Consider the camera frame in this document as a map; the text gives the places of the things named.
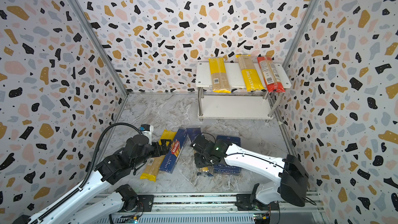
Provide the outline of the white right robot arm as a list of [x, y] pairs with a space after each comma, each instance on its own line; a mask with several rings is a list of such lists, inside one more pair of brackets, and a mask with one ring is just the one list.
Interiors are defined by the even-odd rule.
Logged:
[[227, 140], [207, 140], [196, 136], [191, 147], [195, 151], [197, 168], [211, 167], [224, 161], [226, 165], [239, 167], [262, 175], [270, 180], [267, 184], [256, 184], [252, 198], [263, 204], [285, 201], [304, 207], [306, 204], [309, 174], [297, 157], [285, 158], [265, 156], [246, 150]]

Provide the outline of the blue clear spaghetti bag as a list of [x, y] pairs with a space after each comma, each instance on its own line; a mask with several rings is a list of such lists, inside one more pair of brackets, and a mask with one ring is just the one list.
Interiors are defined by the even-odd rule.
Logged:
[[[200, 127], [187, 128], [187, 133], [191, 142], [190, 145], [192, 145], [194, 143], [195, 138], [201, 134], [201, 128]], [[198, 168], [197, 176], [208, 176], [208, 175], [209, 175], [208, 167]]]

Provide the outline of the yellow spaghetti package with barcode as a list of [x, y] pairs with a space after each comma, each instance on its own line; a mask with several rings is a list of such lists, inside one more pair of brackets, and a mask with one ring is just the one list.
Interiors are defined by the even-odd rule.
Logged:
[[208, 62], [212, 81], [212, 91], [215, 93], [231, 93], [224, 59], [210, 58]]

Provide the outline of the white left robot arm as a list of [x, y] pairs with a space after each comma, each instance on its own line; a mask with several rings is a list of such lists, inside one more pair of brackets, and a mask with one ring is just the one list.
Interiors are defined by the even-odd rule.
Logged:
[[123, 148], [105, 157], [94, 169], [88, 171], [85, 179], [61, 199], [42, 211], [32, 215], [22, 215], [16, 224], [86, 224], [119, 210], [142, 209], [138, 195], [128, 185], [118, 187], [103, 201], [90, 207], [85, 205], [98, 194], [115, 185], [124, 177], [135, 174], [151, 158], [169, 152], [171, 140], [151, 143], [148, 136], [138, 134], [126, 141]]

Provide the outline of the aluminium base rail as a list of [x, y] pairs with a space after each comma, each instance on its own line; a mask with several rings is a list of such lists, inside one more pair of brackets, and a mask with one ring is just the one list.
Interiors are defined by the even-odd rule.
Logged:
[[140, 194], [128, 212], [114, 211], [109, 194], [100, 194], [67, 220], [68, 224], [327, 224], [315, 192], [304, 207], [285, 201], [263, 204], [248, 192]]

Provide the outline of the red spaghetti package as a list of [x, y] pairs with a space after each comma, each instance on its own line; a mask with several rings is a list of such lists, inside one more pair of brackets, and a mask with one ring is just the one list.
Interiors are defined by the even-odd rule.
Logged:
[[264, 82], [269, 93], [285, 93], [276, 65], [271, 57], [257, 57], [258, 64], [263, 74]]

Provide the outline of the yellow Pastatime spaghetti package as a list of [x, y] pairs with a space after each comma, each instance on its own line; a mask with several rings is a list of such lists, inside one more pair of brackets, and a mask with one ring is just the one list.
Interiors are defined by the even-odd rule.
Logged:
[[261, 79], [250, 55], [236, 55], [241, 74], [248, 92], [264, 90]]

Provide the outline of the yellow clear spaghetti package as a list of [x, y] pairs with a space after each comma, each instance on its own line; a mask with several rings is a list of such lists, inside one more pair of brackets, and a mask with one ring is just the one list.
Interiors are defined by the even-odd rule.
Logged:
[[[167, 140], [166, 144], [169, 145], [170, 142], [173, 141], [174, 137], [176, 136], [177, 132], [164, 130], [160, 140], [157, 142], [161, 145], [162, 140]], [[147, 179], [149, 181], [156, 181], [157, 175], [160, 171], [160, 166], [165, 158], [165, 155], [161, 155], [160, 157], [150, 158], [143, 173], [140, 176], [140, 179]]]

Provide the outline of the blue Barilla spaghetti box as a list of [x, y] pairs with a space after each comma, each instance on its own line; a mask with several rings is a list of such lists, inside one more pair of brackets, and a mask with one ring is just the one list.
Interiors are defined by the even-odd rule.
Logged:
[[177, 160], [188, 139], [188, 133], [186, 129], [179, 129], [171, 143], [169, 152], [165, 155], [162, 164], [160, 165], [160, 171], [173, 173], [173, 170], [177, 164]]

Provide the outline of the blue Barilla rigatoni box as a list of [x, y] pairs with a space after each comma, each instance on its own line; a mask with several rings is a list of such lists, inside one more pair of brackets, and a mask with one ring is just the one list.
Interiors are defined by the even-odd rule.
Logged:
[[[232, 137], [232, 136], [225, 136], [225, 135], [218, 135], [216, 137], [216, 141], [223, 140], [226, 142], [230, 142], [232, 144], [236, 144], [238, 146], [241, 145], [241, 141], [239, 137]], [[214, 173], [217, 174], [229, 174], [229, 175], [238, 175], [241, 172], [240, 167], [230, 166], [225, 164], [224, 161], [221, 163], [214, 165]]]

